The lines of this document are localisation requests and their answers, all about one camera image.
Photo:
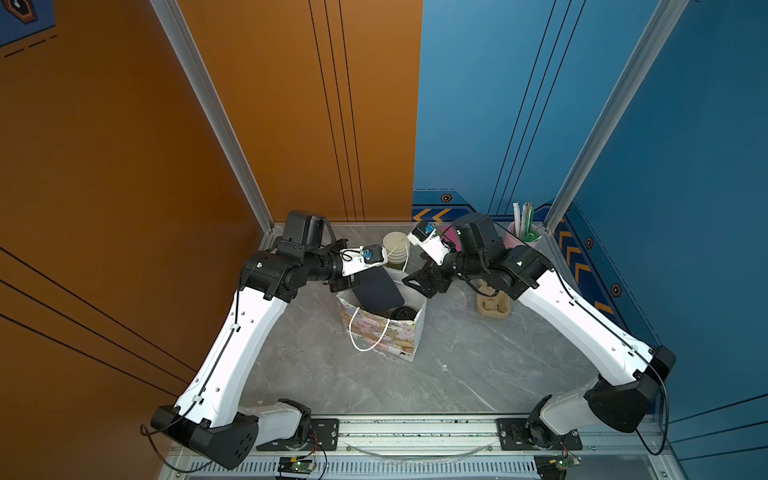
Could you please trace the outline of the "dark grey napkin stack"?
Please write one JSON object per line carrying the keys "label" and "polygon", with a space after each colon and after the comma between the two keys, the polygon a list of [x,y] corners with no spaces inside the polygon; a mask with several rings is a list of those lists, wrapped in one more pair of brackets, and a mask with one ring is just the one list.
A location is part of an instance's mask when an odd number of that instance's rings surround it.
{"label": "dark grey napkin stack", "polygon": [[357,273],[352,292],[357,305],[371,313],[393,310],[405,304],[397,284],[382,266]]}

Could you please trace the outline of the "patterned paper gift bag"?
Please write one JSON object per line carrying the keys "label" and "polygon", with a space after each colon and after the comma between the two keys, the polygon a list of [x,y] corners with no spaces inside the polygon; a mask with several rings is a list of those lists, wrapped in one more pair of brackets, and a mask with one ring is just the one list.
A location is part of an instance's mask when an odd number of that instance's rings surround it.
{"label": "patterned paper gift bag", "polygon": [[416,319],[391,320],[389,316],[394,309],[382,313],[367,312],[357,305],[352,290],[346,290],[336,295],[341,321],[358,351],[375,350],[413,362],[426,323],[427,299],[402,283],[405,272],[386,269],[404,297],[404,305],[418,311]]}

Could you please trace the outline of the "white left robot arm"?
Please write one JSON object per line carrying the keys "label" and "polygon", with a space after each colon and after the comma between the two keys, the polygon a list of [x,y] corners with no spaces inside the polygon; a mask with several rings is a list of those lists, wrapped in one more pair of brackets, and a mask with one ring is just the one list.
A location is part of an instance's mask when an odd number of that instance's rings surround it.
{"label": "white left robot arm", "polygon": [[311,435],[309,407],[282,399],[246,413],[240,409],[246,380],[270,331],[311,281],[342,278],[340,249],[329,221],[292,211],[272,248],[254,253],[243,266],[225,322],[202,367],[172,405],[159,407],[140,432],[164,435],[227,469],[239,466],[252,448],[284,441],[305,446]]}

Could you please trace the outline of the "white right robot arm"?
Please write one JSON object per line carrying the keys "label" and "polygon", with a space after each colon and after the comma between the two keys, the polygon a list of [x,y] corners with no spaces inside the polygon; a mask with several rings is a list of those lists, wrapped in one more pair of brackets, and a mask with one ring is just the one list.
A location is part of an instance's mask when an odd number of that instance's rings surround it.
{"label": "white right robot arm", "polygon": [[411,230],[408,240],[426,260],[405,278],[406,286],[432,298],[453,281],[472,286],[481,280],[493,294],[504,293],[541,316],[598,371],[587,384],[537,403],[523,427],[527,444],[550,449],[573,431],[598,423],[634,433],[656,399],[669,404],[666,380],[676,362],[670,349],[649,346],[614,324],[535,248],[526,243],[507,247],[489,216],[472,212],[452,227],[455,242],[426,221]]}

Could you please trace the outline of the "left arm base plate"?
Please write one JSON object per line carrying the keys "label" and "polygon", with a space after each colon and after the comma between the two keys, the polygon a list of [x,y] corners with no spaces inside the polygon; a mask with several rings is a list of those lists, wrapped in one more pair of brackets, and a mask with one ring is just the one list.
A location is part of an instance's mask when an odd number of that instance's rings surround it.
{"label": "left arm base plate", "polygon": [[309,452],[315,447],[326,453],[337,450],[340,420],[338,418],[313,418],[306,439],[279,439],[256,447],[260,452]]}

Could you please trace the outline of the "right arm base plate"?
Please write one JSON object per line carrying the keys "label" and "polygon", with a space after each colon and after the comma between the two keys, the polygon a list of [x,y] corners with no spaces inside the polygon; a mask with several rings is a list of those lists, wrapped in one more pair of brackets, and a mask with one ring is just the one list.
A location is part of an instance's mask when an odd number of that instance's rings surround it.
{"label": "right arm base plate", "polygon": [[554,451],[562,447],[568,451],[583,449],[576,430],[559,436],[540,422],[530,423],[527,419],[513,417],[499,418],[495,424],[503,451]]}

